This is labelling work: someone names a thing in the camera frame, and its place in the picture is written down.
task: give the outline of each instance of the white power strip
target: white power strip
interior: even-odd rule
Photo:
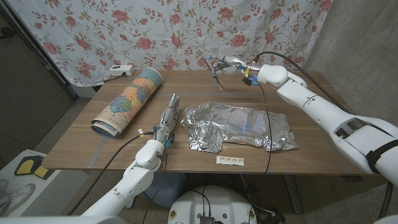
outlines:
[[[134,67],[132,65],[113,65],[109,71],[111,71],[112,76],[121,76],[123,72],[126,72],[126,76],[131,76],[134,71]]]

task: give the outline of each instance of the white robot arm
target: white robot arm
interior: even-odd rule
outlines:
[[[337,148],[367,174],[380,173],[398,185],[398,128],[377,118],[349,114],[307,89],[305,81],[277,65],[244,62],[235,56],[222,59],[212,72],[235,68],[246,74],[246,84],[270,83],[278,95],[302,109],[324,129]],[[248,75],[249,71],[257,73]]]
[[[123,178],[108,193],[94,203],[82,216],[117,215],[123,207],[130,208],[134,197],[145,191],[154,179],[154,172],[165,148],[174,141],[171,131],[181,113],[180,97],[173,94],[168,107],[160,116],[153,139],[147,141],[136,154],[136,160],[124,171]]]

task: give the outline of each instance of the pink rose pattern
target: pink rose pattern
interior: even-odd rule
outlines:
[[[112,65],[205,70],[201,55],[252,60],[268,50],[303,66],[333,1],[270,1],[148,0],[140,7],[113,0],[10,4],[73,85],[95,86],[108,78]],[[260,61],[294,69],[275,55]]]

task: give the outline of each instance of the blue clip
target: blue clip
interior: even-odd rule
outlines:
[[[251,83],[252,83],[252,85],[255,85],[255,86],[258,86],[258,85],[259,85],[259,83],[258,83],[258,82],[256,82],[256,81],[254,81],[254,79],[253,79],[253,78],[251,79]]]
[[[236,65],[238,66],[238,69],[244,69],[244,67],[242,66],[242,64],[241,63],[236,63]]]

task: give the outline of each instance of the paper tag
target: paper tag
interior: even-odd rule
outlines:
[[[235,158],[235,157],[227,157],[227,156],[217,156],[216,163],[224,164],[224,165],[244,166],[244,159],[243,158]]]

